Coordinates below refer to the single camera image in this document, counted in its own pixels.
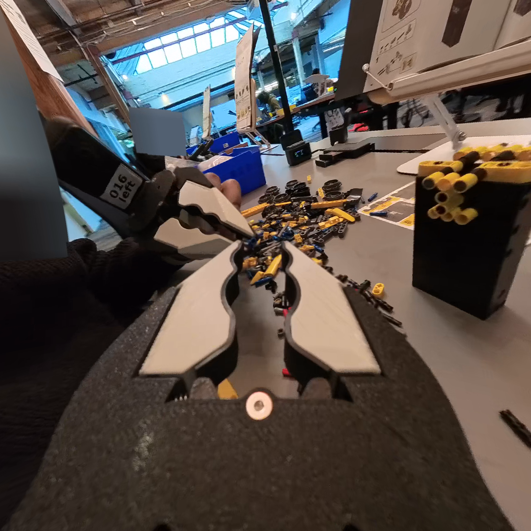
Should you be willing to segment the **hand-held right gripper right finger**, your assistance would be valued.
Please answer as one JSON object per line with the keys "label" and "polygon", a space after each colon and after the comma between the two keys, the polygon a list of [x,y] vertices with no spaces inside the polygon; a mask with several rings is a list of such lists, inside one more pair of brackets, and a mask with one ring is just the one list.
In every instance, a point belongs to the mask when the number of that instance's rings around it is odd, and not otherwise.
{"label": "hand-held right gripper right finger", "polygon": [[335,386],[343,376],[382,375],[343,283],[290,243],[283,244],[283,269],[284,361],[290,375],[301,386],[315,378]]}

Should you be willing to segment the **black axle rod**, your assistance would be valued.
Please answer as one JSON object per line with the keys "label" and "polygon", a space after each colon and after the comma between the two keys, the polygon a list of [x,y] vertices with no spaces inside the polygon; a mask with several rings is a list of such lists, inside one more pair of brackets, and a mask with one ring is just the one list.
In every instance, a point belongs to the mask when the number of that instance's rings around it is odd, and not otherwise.
{"label": "black axle rod", "polygon": [[499,416],[514,435],[530,449],[530,429],[509,409],[499,411]]}

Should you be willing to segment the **black flat panel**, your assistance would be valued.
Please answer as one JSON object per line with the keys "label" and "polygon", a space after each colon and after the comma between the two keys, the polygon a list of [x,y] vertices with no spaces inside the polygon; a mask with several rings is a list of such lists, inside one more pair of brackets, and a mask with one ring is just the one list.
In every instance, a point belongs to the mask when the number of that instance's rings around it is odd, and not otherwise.
{"label": "black flat panel", "polygon": [[351,1],[335,101],[364,93],[367,74],[362,70],[371,60],[383,1]]}

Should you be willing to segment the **black metal pole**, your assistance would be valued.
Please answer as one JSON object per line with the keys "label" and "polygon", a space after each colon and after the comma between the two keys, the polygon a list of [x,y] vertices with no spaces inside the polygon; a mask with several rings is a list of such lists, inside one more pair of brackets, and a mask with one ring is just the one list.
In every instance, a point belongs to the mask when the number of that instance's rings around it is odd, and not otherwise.
{"label": "black metal pole", "polygon": [[293,119],[291,116],[291,111],[289,107],[286,85],[284,81],[284,76],[282,72],[282,63],[280,61],[280,56],[278,53],[278,46],[275,40],[275,33],[273,24],[271,21],[270,10],[268,6],[268,1],[259,1],[260,10],[262,14],[263,24],[266,32],[266,37],[269,45],[271,60],[275,72],[275,78],[278,82],[278,89],[280,93],[280,99],[282,102],[283,110],[283,121],[284,129],[286,133],[290,133],[294,130]]}

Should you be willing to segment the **black perforated block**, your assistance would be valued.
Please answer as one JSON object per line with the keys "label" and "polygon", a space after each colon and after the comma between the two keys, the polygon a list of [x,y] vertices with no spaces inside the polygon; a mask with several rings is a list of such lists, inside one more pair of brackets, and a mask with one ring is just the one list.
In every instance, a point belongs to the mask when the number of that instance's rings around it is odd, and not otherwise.
{"label": "black perforated block", "polygon": [[505,304],[530,236],[530,146],[420,162],[414,215],[413,287],[486,320]]}

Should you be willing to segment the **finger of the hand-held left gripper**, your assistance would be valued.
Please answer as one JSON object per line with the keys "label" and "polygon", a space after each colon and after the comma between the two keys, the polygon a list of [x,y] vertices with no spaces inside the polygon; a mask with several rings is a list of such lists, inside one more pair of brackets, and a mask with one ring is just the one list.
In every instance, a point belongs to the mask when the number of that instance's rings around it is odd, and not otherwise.
{"label": "finger of the hand-held left gripper", "polygon": [[219,228],[208,222],[193,227],[177,218],[163,222],[155,231],[155,242],[173,249],[188,260],[212,259],[224,252],[240,249],[240,241],[231,233],[220,233]]}
{"label": "finger of the hand-held left gripper", "polygon": [[246,218],[217,188],[207,188],[193,181],[185,181],[178,195],[181,207],[196,207],[205,218],[215,218],[217,223],[242,238],[254,237]]}

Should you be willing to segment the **person's left hand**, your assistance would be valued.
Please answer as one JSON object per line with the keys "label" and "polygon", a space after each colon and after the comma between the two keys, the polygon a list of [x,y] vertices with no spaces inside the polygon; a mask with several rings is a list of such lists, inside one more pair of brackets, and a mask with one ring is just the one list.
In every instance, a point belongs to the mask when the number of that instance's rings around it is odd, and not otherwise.
{"label": "person's left hand", "polygon": [[242,193],[240,184],[234,179],[221,181],[219,176],[213,172],[205,173],[207,180],[218,189],[221,194],[229,200],[229,202],[236,208],[240,209],[242,204]]}

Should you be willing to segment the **pile of black red pins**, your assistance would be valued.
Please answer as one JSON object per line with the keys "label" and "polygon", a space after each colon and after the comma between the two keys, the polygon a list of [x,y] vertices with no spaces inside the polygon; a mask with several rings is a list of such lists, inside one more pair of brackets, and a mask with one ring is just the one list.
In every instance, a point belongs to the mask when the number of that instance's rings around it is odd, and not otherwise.
{"label": "pile of black red pins", "polygon": [[[371,283],[368,281],[368,280],[365,280],[363,281],[362,283],[358,283],[358,282],[355,282],[353,280],[351,280],[348,276],[346,275],[337,275],[336,278],[343,283],[343,285],[346,287],[347,289],[347,295],[350,299],[350,302],[353,306],[353,309],[354,309],[354,304],[353,302],[355,301],[355,297],[354,295],[359,295],[361,297],[361,299],[364,301],[365,305],[368,307],[368,308],[372,308],[372,309],[375,309],[376,312],[378,313],[378,315],[381,315],[382,318],[384,318],[385,322],[387,322],[388,324],[392,324],[393,326],[396,325],[398,326],[398,328],[401,328],[402,327],[402,323],[397,320],[394,316],[393,316],[393,307],[391,305],[389,305],[387,302],[385,301],[382,301],[381,299],[375,297],[372,295],[371,291],[372,291],[372,286],[371,286]],[[283,317],[283,327],[281,329],[278,330],[277,332],[277,335],[280,339],[283,339],[284,340],[284,343],[283,343],[283,361],[284,361],[284,348],[285,348],[285,334],[284,334],[284,322],[285,322],[285,317],[287,316],[287,313],[288,313],[288,300],[287,300],[287,297],[286,297],[286,289],[284,289],[283,292],[281,292],[280,294],[278,295],[275,295],[274,296],[274,309],[275,309],[275,313],[277,315],[281,315]],[[360,316],[358,313],[356,313],[356,315],[358,316],[360,322],[361,322],[361,319],[360,319]],[[368,338],[368,330],[363,327],[362,325],[362,328]],[[373,346],[373,342],[370,341],[370,344],[371,344],[371,347],[375,353],[375,356],[377,357],[376,355],[376,352],[375,352],[375,347]],[[286,365],[285,365],[285,361],[284,361],[284,367],[282,369],[282,376],[286,377],[286,378],[290,378],[292,380],[295,380],[291,375],[290,373],[288,372],[287,368],[286,368]]]}

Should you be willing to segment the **yellow black sticker sheet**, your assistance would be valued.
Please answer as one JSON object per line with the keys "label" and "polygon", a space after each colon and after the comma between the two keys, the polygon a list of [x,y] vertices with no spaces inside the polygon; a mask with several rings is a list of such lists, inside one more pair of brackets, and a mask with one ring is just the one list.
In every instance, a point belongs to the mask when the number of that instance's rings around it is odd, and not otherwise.
{"label": "yellow black sticker sheet", "polygon": [[369,216],[395,226],[414,230],[415,181],[365,204],[357,210],[360,215]]}

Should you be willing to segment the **pile of yellow black building pieces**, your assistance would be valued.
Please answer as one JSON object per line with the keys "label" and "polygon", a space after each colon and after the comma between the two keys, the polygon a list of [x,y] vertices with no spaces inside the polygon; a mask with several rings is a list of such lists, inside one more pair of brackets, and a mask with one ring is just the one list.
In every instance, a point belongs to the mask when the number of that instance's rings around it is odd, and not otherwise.
{"label": "pile of yellow black building pieces", "polygon": [[342,182],[326,181],[315,194],[309,184],[292,180],[285,192],[273,186],[258,199],[257,205],[242,210],[255,237],[246,244],[242,272],[249,284],[265,286],[273,293],[275,278],[283,269],[282,244],[293,244],[306,257],[329,273],[329,257],[324,249],[331,238],[343,238],[350,225],[361,220],[365,204],[363,190],[342,190]]}

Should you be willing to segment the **pale book stand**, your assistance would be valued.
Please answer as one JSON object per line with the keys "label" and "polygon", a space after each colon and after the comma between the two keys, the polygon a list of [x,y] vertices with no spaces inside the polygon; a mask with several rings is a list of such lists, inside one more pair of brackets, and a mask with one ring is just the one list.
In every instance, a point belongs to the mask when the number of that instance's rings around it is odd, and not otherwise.
{"label": "pale book stand", "polygon": [[278,146],[278,144],[269,142],[269,140],[258,131],[256,125],[237,127],[236,132],[250,147],[257,147],[261,154],[270,152]]}

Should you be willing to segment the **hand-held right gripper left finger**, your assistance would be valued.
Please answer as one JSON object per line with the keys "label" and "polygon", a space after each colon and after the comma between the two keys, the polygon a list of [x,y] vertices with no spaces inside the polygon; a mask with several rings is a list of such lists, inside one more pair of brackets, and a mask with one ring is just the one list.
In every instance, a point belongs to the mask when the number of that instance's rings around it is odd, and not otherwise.
{"label": "hand-held right gripper left finger", "polygon": [[198,378],[215,386],[235,370],[238,274],[244,244],[234,242],[177,288],[139,367],[140,377],[176,377],[187,391]]}

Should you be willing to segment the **black box with display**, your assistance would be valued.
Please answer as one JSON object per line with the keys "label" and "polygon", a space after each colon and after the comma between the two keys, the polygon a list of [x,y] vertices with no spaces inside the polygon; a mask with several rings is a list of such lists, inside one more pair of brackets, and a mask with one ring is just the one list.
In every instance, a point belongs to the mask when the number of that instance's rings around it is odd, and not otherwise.
{"label": "black box with display", "polygon": [[280,137],[280,144],[285,152],[289,166],[294,167],[312,157],[309,142],[306,142],[299,129],[295,129]]}

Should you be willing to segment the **white paper notice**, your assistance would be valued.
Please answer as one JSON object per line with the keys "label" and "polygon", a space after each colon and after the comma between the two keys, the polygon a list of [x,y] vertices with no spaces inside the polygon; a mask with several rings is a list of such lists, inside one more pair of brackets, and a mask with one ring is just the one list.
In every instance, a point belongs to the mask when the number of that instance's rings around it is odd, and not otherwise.
{"label": "white paper notice", "polygon": [[15,1],[1,1],[1,9],[40,69],[63,83],[61,76],[33,34],[30,25]]}

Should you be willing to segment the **wooden beam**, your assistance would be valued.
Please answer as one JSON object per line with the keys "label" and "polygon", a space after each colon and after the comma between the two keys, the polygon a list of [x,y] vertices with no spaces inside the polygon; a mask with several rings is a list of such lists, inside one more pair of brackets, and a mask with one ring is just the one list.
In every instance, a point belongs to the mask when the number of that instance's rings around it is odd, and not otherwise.
{"label": "wooden beam", "polygon": [[[43,72],[2,10],[1,18],[6,21],[7,29],[14,40],[36,99],[37,108],[45,118],[67,118],[90,133],[96,134],[89,122],[89,118],[91,118],[97,128],[106,126],[115,134],[122,136],[128,134],[129,131],[121,119],[112,113],[105,114],[97,110],[91,103],[84,101],[79,94],[76,92],[69,93],[63,83]],[[89,118],[83,115],[83,111],[89,115]]]}

